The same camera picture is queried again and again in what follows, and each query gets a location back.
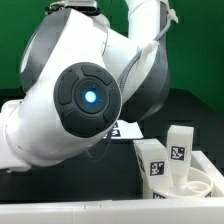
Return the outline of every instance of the blue light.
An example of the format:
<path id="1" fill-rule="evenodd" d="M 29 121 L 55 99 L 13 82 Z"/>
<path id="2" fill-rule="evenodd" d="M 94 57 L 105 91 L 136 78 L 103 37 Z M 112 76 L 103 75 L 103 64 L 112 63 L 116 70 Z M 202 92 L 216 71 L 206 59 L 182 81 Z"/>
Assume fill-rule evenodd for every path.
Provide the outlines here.
<path id="1" fill-rule="evenodd" d="M 94 103 L 96 101 L 96 94 L 93 91 L 88 91 L 85 98 L 88 103 Z"/>

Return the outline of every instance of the black and white tag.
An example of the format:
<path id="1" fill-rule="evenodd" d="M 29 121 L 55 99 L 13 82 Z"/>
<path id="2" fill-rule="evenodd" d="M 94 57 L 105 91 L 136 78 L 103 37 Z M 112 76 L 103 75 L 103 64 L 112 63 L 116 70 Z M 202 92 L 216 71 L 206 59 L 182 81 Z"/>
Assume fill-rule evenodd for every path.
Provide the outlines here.
<path id="1" fill-rule="evenodd" d="M 171 146 L 170 159 L 184 161 L 186 148 L 184 146 Z"/>
<path id="2" fill-rule="evenodd" d="M 212 197 L 212 192 L 209 192 L 205 197 L 206 198 L 211 198 Z"/>
<path id="3" fill-rule="evenodd" d="M 142 132 L 137 122 L 127 123 L 122 120 L 117 120 L 113 127 L 112 139 L 141 139 Z"/>
<path id="4" fill-rule="evenodd" d="M 166 199 L 166 197 L 153 192 L 153 199 Z"/>
<path id="5" fill-rule="evenodd" d="M 150 176 L 161 176 L 165 174 L 165 161 L 151 162 Z"/>

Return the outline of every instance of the circular joint cap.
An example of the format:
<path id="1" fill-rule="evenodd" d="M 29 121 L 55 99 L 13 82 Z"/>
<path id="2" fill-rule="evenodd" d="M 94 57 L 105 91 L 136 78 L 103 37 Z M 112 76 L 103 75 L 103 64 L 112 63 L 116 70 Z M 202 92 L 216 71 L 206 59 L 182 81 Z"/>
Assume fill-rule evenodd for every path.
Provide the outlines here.
<path id="1" fill-rule="evenodd" d="M 93 137 L 112 127 L 121 109 L 113 76 L 99 65 L 82 62 L 59 76 L 54 102 L 64 129 L 77 137 Z"/>

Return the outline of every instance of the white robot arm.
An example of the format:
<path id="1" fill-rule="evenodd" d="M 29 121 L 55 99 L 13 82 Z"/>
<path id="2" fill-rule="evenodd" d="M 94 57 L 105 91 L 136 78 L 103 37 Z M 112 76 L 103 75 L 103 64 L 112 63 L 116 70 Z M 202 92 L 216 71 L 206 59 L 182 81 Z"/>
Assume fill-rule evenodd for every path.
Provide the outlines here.
<path id="1" fill-rule="evenodd" d="M 45 17 L 21 63 L 26 97 L 2 107 L 0 168 L 55 165 L 99 142 L 119 116 L 137 121 L 162 106 L 169 76 L 161 30 L 175 14 L 166 0 L 126 2 L 128 38 L 91 14 L 94 1 L 61 1 Z"/>

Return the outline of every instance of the green wall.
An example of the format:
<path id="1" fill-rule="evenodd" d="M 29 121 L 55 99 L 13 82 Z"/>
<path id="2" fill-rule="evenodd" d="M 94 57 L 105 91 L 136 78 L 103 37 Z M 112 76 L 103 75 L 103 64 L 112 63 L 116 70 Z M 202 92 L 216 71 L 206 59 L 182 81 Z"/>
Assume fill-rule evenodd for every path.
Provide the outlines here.
<path id="1" fill-rule="evenodd" d="M 20 86 L 19 65 L 25 46 L 44 18 L 50 0 L 7 0 L 0 7 L 0 89 Z M 107 12 L 109 0 L 100 0 Z M 224 115 L 224 1 L 170 0 L 180 23 L 168 34 L 171 87 L 191 91 Z M 109 17 L 127 35 L 127 7 L 114 0 Z"/>

